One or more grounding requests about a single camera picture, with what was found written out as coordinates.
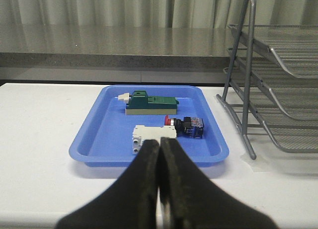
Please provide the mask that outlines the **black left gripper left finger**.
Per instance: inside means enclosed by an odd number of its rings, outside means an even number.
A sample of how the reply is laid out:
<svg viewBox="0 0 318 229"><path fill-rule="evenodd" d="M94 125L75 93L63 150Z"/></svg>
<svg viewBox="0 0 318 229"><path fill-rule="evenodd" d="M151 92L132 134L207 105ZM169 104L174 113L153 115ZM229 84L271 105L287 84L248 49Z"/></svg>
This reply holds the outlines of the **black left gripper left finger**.
<svg viewBox="0 0 318 229"><path fill-rule="evenodd" d="M156 228L158 155L158 142L144 141L135 159L106 191L60 219L56 228Z"/></svg>

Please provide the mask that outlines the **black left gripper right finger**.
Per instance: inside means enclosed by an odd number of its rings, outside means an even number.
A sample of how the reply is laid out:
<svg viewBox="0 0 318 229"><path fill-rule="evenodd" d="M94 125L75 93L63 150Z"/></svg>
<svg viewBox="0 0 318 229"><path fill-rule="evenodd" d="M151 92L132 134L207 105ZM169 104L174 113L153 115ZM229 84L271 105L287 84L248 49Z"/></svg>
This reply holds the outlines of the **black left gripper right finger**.
<svg viewBox="0 0 318 229"><path fill-rule="evenodd" d="M265 214L214 184L175 139L160 143L160 201L168 229L275 229Z"/></svg>

